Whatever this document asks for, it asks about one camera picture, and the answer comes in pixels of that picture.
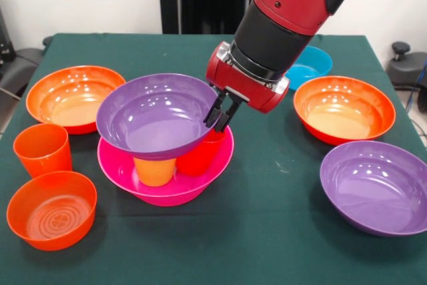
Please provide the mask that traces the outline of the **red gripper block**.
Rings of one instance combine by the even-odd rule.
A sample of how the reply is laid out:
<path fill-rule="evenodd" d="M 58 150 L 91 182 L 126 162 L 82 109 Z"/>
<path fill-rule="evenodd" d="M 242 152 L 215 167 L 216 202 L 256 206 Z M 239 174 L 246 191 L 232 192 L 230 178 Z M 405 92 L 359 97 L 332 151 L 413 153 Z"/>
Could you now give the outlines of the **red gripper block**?
<path fill-rule="evenodd" d="M 207 65 L 206 78 L 212 85 L 241 97 L 250 107 L 262 113 L 270 112 L 283 100 L 290 87 L 287 77 L 283 76 L 279 81 L 269 84 L 250 77 L 235 63 L 229 64 L 230 60 L 230 44 L 222 41 Z M 234 99 L 230 108 L 221 114 L 225 98 L 225 93 L 218 94 L 203 121 L 206 125 L 213 125 L 218 120 L 214 127 L 218 133 L 225 131 L 242 103 L 241 99 Z"/>

